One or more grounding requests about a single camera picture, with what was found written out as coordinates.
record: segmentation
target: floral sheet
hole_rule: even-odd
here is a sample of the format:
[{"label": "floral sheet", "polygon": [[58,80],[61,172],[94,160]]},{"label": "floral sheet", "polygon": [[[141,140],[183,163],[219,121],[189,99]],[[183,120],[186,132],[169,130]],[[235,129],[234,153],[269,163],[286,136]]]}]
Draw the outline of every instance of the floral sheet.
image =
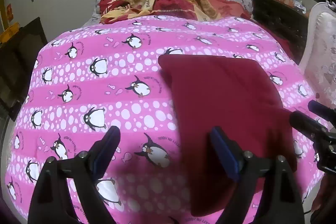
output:
[{"label": "floral sheet", "polygon": [[[248,20],[143,16],[65,32],[40,51],[13,132],[5,180],[7,194],[25,218],[46,158],[74,157],[115,125],[121,131],[120,145],[96,185],[116,222],[216,222],[221,212],[199,218],[189,212],[173,104],[159,73],[161,54],[256,60],[285,108],[317,119],[307,110],[314,92],[298,67],[267,32]],[[312,142],[295,130],[293,141],[304,199],[322,172],[316,168]],[[69,179],[68,186],[78,218],[87,223],[74,181]],[[254,196],[245,223],[253,220],[260,197]]]}]

